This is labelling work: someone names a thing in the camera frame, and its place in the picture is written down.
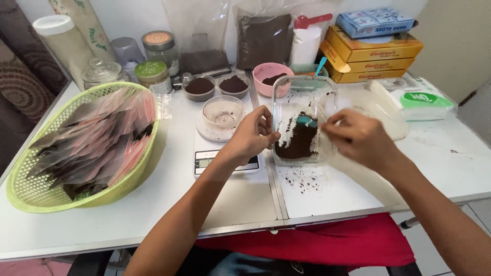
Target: stacked yellow boxes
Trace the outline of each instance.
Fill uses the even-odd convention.
[[[401,77],[423,48],[409,33],[351,39],[340,27],[331,26],[320,49],[326,68],[337,83]]]

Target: coffee grounds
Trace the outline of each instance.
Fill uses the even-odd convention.
[[[247,88],[247,84],[235,75],[220,83],[220,89],[228,93],[239,93]]]
[[[186,92],[194,95],[204,94],[215,87],[213,83],[205,78],[197,78],[186,86]]]
[[[266,85],[271,85],[272,86],[277,79],[279,79],[279,78],[281,78],[283,76],[286,76],[286,73],[282,73],[282,74],[276,75],[274,77],[264,79],[262,81],[262,83],[264,83]]]
[[[283,64],[292,45],[288,41],[290,14],[275,17],[241,16],[237,20],[237,68],[254,69],[266,62]]]
[[[316,152],[311,151],[310,146],[312,140],[317,135],[317,128],[307,127],[305,124],[296,124],[293,127],[293,135],[290,139],[290,145],[286,145],[286,141],[280,146],[279,142],[274,144],[276,155],[282,159],[299,159],[310,157]]]
[[[193,75],[229,66],[227,54],[220,50],[181,53],[181,72]]]

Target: bag of ground coffee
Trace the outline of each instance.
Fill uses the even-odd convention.
[[[162,0],[179,48],[181,72],[229,67],[224,50],[230,0]]]
[[[265,62],[283,63],[289,56],[293,1],[244,0],[234,8],[237,68],[254,69]]]

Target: blue box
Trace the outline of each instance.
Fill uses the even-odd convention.
[[[403,16],[397,9],[383,8],[338,15],[336,25],[351,38],[362,38],[407,32],[414,19]]]

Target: red fabric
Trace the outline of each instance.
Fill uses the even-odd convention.
[[[415,262],[408,241],[388,213],[366,218],[197,240],[196,245],[242,254],[348,267]]]

